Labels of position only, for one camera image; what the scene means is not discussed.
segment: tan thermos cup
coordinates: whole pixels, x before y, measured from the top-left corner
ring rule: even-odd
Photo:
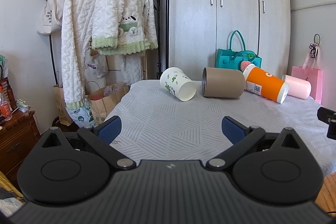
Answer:
[[[204,68],[202,95],[216,98],[239,98],[245,88],[241,71],[233,69]]]

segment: white wall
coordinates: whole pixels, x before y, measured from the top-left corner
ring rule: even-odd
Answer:
[[[291,44],[288,73],[292,66],[302,66],[314,35],[321,37],[320,48],[324,73],[322,105],[336,110],[336,0],[291,0]]]
[[[36,109],[41,133],[57,116],[49,38],[36,32],[45,0],[0,0],[0,53],[9,59],[9,82],[16,98]],[[60,39],[54,40],[59,65]]]

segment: paper bag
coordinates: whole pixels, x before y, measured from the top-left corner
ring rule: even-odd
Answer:
[[[306,80],[311,84],[310,96],[315,99],[319,104],[322,101],[322,88],[323,88],[323,71],[320,70],[320,58],[321,51],[317,44],[314,44],[317,50],[316,57],[312,64],[308,64],[310,58],[310,53],[306,57],[306,60],[302,67],[292,67],[292,76]],[[317,60],[317,68],[314,68],[315,61]]]
[[[106,117],[110,114],[110,112],[115,108],[115,106],[120,103],[122,97],[124,97],[129,92],[129,86],[125,85],[124,83],[110,85],[110,87],[113,89],[113,87],[117,85],[122,85],[122,88],[112,92],[107,97],[103,97],[106,87],[92,92],[89,95],[88,99],[90,108],[93,118],[95,119],[97,124],[102,124],[105,121]],[[103,98],[99,100],[92,100],[98,97]]]
[[[61,124],[69,126],[73,123],[73,120],[70,118],[67,110],[65,109],[63,89],[60,89],[58,85],[55,85],[53,89],[59,121]]]

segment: bed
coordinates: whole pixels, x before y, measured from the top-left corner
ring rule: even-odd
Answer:
[[[288,96],[278,104],[244,91],[239,99],[205,98],[195,81],[194,98],[181,102],[160,87],[159,80],[139,81],[107,118],[118,115],[120,135],[110,144],[140,163],[147,160],[207,160],[232,146],[221,121],[231,116],[240,123],[258,125],[267,132],[292,127],[303,139],[324,175],[336,171],[336,141],[326,137],[328,125],[319,121],[320,104]]]

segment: orange bottle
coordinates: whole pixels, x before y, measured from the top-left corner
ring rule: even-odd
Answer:
[[[6,121],[9,121],[12,118],[11,108],[2,92],[2,86],[0,86],[0,111]]]
[[[245,89],[262,97],[282,104],[289,91],[289,85],[283,80],[256,67],[248,65],[243,72],[245,77]]]

